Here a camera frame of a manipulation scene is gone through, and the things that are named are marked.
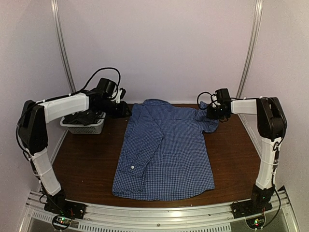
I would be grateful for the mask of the white plastic laundry basket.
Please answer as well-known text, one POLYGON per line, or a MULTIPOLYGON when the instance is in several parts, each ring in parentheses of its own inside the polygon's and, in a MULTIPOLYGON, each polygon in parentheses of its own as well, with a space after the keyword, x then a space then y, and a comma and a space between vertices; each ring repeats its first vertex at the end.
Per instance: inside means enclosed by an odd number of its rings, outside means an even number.
POLYGON ((82 125, 82 124, 64 124, 64 117, 60 121, 60 125, 66 128, 72 134, 101 134, 105 122, 105 113, 99 116, 96 124, 82 125))

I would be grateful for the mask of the blue plaid long sleeve shirt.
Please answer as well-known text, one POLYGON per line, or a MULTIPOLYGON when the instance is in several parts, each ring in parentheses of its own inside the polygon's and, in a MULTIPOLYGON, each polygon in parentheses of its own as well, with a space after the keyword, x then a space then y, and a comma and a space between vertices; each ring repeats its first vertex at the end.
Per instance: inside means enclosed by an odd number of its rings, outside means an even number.
POLYGON ((208 106, 176 107, 149 99, 135 104, 116 168, 114 196, 142 201, 176 201, 215 188, 204 139, 217 130, 208 106))

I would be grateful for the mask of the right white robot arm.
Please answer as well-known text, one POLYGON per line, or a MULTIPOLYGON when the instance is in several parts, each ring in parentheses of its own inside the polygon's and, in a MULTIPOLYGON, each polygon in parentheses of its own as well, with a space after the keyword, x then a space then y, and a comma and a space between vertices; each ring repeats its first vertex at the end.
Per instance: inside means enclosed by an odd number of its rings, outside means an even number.
POLYGON ((276 97, 232 98, 226 88, 211 94, 211 102, 207 106, 208 118, 224 121, 232 114, 256 116, 257 129, 262 141, 262 153, 254 187, 260 191, 273 192, 281 143, 287 130, 287 120, 279 99, 276 97))

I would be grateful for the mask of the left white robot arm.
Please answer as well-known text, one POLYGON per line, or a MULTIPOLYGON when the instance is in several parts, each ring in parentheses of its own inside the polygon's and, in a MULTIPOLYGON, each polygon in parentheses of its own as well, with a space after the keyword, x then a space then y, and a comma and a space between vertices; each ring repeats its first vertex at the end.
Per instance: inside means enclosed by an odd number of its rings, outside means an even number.
POLYGON ((131 116, 128 104, 123 101, 126 91, 112 80, 101 78, 92 90, 81 90, 50 100, 24 103, 16 126, 16 139, 26 157, 34 166, 47 195, 55 196, 61 191, 52 164, 48 157, 48 134, 46 125, 70 114, 91 110, 109 117, 131 116))

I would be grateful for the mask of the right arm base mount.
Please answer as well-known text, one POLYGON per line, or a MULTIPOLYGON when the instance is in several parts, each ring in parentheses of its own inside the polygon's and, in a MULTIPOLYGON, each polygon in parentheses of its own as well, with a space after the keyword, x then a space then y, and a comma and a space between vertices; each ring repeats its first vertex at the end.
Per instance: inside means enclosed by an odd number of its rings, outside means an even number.
POLYGON ((230 205, 234 219, 245 217, 246 224, 250 229, 263 229, 266 225, 265 212, 273 208, 270 200, 274 192, 274 187, 260 189, 254 185, 249 200, 242 202, 234 201, 230 205))

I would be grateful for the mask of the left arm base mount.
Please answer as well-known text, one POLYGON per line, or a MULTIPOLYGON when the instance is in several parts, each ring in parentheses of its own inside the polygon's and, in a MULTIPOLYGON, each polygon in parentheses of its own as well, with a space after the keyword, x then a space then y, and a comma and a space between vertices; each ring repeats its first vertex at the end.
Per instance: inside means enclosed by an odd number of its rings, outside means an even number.
POLYGON ((43 189, 39 201, 44 204, 45 211, 55 214, 51 224, 56 231, 62 232, 68 229, 75 219, 84 218, 86 205, 67 200, 64 190, 52 196, 43 189))

